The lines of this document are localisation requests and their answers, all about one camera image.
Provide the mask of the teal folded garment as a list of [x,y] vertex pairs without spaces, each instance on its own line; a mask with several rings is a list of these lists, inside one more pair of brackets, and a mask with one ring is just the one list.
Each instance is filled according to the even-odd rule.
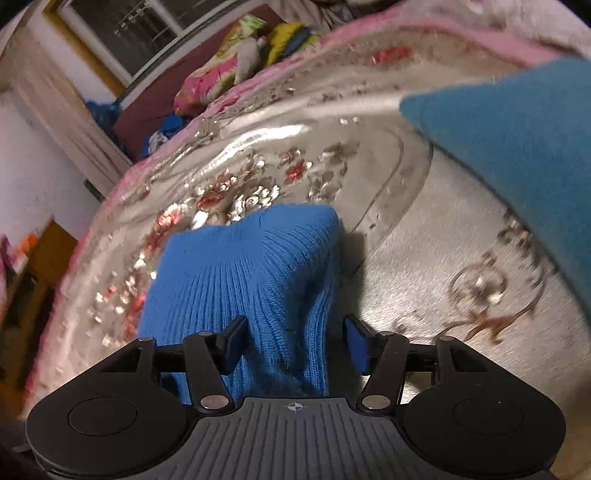
[[412,95],[401,115],[477,174],[590,309],[590,63],[562,57],[498,83]]

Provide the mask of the maroon sofa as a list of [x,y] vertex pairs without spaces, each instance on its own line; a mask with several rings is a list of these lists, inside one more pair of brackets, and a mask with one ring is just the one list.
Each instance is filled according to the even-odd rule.
[[174,96],[184,79],[214,56],[232,25],[246,14],[263,19],[269,28],[283,21],[270,5],[240,6],[182,44],[121,100],[122,112],[112,130],[132,162],[143,158],[145,140],[173,111]]

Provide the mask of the pink floral folded quilt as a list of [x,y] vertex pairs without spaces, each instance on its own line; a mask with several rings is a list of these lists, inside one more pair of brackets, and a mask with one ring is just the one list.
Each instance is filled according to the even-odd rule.
[[262,50],[267,27],[262,18],[247,14],[232,25],[215,52],[204,65],[188,75],[173,101],[174,113],[194,117],[223,93],[252,78],[262,66]]

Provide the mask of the blue crumpled cloth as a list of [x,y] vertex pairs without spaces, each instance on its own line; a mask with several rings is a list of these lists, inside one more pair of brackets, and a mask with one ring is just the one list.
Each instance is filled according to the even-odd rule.
[[188,117],[179,116],[174,112],[166,115],[158,128],[144,139],[139,159],[143,160],[149,157],[173,136],[183,130],[188,123]]

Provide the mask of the window with bars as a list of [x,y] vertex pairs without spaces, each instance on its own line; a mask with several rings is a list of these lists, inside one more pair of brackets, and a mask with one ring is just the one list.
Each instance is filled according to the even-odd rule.
[[115,96],[242,1],[49,1],[48,22]]

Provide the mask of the yellow green folded clothes stack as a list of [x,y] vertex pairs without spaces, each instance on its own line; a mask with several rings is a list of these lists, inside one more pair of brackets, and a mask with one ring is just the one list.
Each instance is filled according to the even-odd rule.
[[281,23],[267,36],[263,50],[263,66],[270,67],[297,51],[315,44],[321,36],[311,32],[311,28],[301,22]]

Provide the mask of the beige curtain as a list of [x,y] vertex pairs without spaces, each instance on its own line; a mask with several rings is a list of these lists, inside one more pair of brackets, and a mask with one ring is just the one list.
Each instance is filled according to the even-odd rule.
[[95,122],[73,84],[26,28],[12,34],[1,55],[1,85],[20,98],[84,177],[108,196],[131,161]]

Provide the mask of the silver floral bedspread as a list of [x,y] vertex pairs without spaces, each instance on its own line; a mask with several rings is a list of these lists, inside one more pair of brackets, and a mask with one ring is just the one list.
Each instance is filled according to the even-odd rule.
[[332,394],[363,384],[339,341],[346,313],[417,343],[465,338],[562,408],[554,474],[588,478],[590,328],[576,297],[511,209],[398,112],[407,94],[496,82],[559,56],[393,8],[233,88],[101,207],[62,282],[27,405],[136,335],[171,235],[280,202],[325,203],[342,222]]

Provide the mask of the wooden bedside cabinet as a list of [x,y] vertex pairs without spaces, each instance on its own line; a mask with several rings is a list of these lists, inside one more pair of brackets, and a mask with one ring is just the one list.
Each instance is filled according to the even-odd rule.
[[1,385],[9,390],[25,389],[55,293],[76,245],[72,235],[50,220],[8,291],[1,316]]

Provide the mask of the blue striped knit sweater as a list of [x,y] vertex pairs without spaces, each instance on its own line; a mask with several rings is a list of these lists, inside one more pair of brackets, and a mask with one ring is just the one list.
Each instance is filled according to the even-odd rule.
[[341,225],[328,205],[278,204],[166,243],[138,323],[179,344],[249,321],[249,347],[223,382],[245,396],[325,396],[325,337],[339,289]]

